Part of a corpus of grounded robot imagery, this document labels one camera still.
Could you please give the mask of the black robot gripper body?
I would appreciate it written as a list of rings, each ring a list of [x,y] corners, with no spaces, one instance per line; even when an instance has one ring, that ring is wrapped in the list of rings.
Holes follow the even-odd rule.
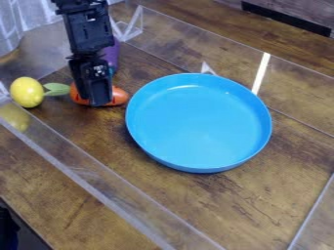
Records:
[[[101,55],[115,45],[107,0],[51,0],[63,17],[72,54],[68,60]]]

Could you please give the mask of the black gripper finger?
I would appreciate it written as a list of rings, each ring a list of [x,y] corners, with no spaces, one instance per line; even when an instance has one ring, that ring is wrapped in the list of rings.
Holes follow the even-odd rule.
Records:
[[[77,87],[80,97],[84,100],[87,100],[88,95],[87,95],[87,92],[85,92],[85,88],[84,88],[84,79],[83,79],[83,74],[81,74],[81,62],[79,60],[76,60],[76,59],[69,59],[68,64],[69,64],[69,69],[71,69],[71,72],[72,72],[75,85]]]
[[[112,100],[112,84],[110,66],[106,60],[97,59],[83,62],[80,66],[81,83],[79,91],[81,98],[91,106],[103,106]]]

